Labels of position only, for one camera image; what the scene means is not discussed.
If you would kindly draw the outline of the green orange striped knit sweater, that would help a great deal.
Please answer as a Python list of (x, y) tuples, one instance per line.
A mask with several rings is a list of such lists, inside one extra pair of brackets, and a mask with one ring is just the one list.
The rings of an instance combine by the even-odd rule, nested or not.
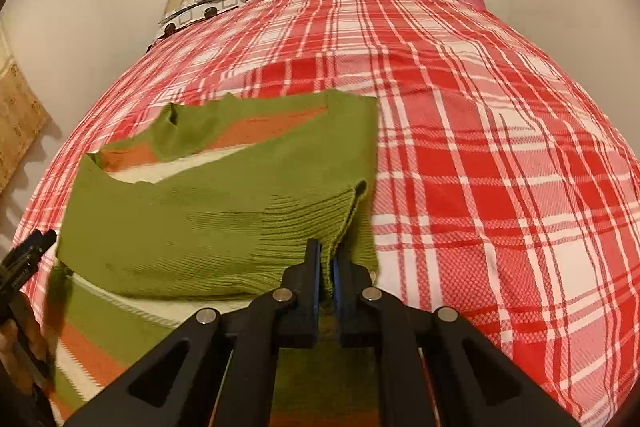
[(46, 298), (53, 404), (75, 413), (198, 305), (276, 288), (309, 239), (378, 269), (378, 102), (337, 90), (168, 104), (80, 158)]

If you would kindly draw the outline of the beige patterned left curtain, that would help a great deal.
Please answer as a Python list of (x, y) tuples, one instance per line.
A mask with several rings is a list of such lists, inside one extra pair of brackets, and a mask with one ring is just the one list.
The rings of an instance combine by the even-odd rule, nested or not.
[(4, 191), (50, 120), (18, 66), (4, 30), (1, 31), (0, 81), (0, 187)]

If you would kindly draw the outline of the red white plaid bedsheet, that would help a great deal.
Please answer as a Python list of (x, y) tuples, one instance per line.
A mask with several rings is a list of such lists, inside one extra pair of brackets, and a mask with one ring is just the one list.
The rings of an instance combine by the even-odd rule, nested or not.
[(250, 0), (179, 30), (61, 146), (16, 235), (60, 233), (80, 158), (168, 104), (337, 90), (378, 102), (383, 291), (458, 309), (582, 425), (639, 379), (639, 161), (544, 51), (461, 0)]

